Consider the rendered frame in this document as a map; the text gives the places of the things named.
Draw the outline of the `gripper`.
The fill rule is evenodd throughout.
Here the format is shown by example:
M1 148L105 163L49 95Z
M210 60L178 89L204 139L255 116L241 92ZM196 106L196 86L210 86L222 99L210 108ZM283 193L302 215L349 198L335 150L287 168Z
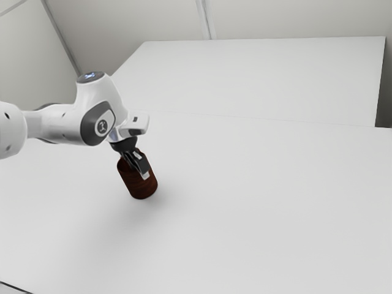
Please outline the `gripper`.
M129 153L128 161L132 168L136 169L143 179L150 177L149 171L151 166L144 153L137 150L138 137L129 137L122 141L110 143L111 148L117 153Z

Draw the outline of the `brown wooden mug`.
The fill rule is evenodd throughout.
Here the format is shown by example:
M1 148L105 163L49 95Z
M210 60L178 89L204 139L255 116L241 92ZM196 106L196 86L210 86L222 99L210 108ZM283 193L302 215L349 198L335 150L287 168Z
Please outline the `brown wooden mug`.
M130 166L128 161L129 153L121 153L120 155L121 157L117 163L117 170L130 195L138 200L152 196L158 187L158 182L152 168L149 171L150 177L148 179L143 179L138 171Z

